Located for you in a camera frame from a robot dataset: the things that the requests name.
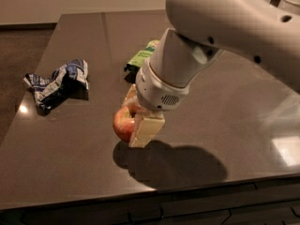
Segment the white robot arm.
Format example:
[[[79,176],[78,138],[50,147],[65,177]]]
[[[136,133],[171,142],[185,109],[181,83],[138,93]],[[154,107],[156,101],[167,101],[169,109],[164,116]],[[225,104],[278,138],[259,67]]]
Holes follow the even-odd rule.
[[[119,113],[117,136],[144,147],[176,109],[200,71],[224,51],[236,53],[292,88],[300,80],[300,16],[264,0],[166,0],[170,21],[144,59]]]

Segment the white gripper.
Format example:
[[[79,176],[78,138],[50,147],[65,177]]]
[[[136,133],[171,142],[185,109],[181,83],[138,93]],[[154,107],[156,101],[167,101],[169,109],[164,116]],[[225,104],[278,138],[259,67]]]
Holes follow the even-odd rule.
[[[189,87],[179,88],[162,81],[146,58],[139,69],[135,84],[132,84],[122,103],[123,107],[140,104],[149,111],[175,110],[186,98]],[[134,117],[134,130],[131,134],[129,146],[144,148],[159,133],[165,124],[162,112],[137,112]]]

